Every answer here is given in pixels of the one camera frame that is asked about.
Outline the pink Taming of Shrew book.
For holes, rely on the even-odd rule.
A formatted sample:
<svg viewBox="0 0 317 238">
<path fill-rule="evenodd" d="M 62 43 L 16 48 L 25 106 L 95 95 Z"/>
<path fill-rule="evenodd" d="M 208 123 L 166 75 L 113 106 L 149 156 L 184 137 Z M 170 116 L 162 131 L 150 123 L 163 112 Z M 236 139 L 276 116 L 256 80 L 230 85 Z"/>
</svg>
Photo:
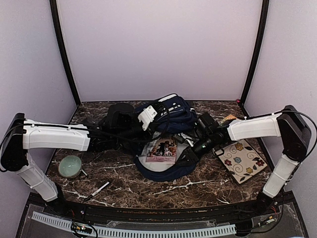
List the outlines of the pink Taming of Shrew book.
<svg viewBox="0 0 317 238">
<path fill-rule="evenodd" d="M 174 164 L 176 162 L 177 142 L 173 138 L 159 139 L 146 156 L 146 163 Z"/>
</svg>

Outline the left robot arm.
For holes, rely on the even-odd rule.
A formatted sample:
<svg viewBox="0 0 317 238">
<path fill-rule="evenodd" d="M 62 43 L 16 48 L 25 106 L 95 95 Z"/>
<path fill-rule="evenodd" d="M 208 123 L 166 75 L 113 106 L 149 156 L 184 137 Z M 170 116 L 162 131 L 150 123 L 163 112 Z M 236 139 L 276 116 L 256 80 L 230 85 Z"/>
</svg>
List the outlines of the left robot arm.
<svg viewBox="0 0 317 238">
<path fill-rule="evenodd" d="M 70 206 L 61 187 L 50 180 L 29 155 L 30 149 L 71 149 L 84 152 L 102 152 L 117 148 L 122 142 L 133 144 L 154 140 L 159 118 L 170 112 L 162 103 L 147 106 L 135 112 L 132 105 L 118 103 L 97 123 L 64 125 L 26 119 L 17 113 L 0 143 L 0 171 L 14 172 L 59 216 L 66 216 Z"/>
</svg>

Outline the navy blue backpack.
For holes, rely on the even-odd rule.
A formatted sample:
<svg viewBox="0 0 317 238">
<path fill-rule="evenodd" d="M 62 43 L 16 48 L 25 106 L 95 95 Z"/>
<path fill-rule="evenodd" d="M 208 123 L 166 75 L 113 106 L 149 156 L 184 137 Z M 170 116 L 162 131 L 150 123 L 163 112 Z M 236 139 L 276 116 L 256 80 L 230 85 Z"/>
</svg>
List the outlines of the navy blue backpack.
<svg viewBox="0 0 317 238">
<path fill-rule="evenodd" d="M 156 182 L 172 181 L 189 175 L 197 163 L 180 166 L 176 162 L 180 161 L 180 155 L 186 147 L 193 145 L 193 137 L 186 133 L 194 129 L 197 119 L 195 109 L 182 97 L 170 94 L 141 105 L 135 111 L 143 114 L 149 107 L 152 108 L 151 112 L 157 113 L 151 125 L 158 124 L 153 135 L 158 139 L 139 149 L 134 159 L 138 171 L 143 177 Z"/>
</svg>

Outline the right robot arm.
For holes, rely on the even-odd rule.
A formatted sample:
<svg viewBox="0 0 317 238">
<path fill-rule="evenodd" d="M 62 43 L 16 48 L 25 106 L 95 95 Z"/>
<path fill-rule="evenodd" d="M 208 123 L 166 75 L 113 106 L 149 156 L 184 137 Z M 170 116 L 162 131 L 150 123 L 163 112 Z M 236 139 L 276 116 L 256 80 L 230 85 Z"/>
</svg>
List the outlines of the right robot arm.
<svg viewBox="0 0 317 238">
<path fill-rule="evenodd" d="M 253 203 L 253 211 L 257 215 L 263 215 L 272 207 L 274 198 L 310 154 L 308 149 L 312 131 L 305 118 L 306 115 L 297 111 L 292 105 L 271 114 L 230 119 L 222 124 L 216 122 L 210 114 L 204 113 L 195 123 L 202 138 L 193 146 L 183 150 L 176 165 L 180 167 L 194 165 L 213 148 L 231 141 L 280 137 L 283 144 L 281 158 Z"/>
</svg>

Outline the orange green Treehouse book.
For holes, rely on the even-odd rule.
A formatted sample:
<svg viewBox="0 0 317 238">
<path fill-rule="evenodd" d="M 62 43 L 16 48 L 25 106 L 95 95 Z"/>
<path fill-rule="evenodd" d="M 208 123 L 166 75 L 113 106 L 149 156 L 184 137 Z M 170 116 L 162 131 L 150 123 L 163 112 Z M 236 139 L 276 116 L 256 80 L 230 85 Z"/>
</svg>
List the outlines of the orange green Treehouse book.
<svg viewBox="0 0 317 238">
<path fill-rule="evenodd" d="M 225 118 L 223 118 L 218 124 L 220 127 L 228 127 L 230 123 L 232 123 L 234 120 L 236 120 L 237 117 L 234 115 L 228 115 Z"/>
</svg>

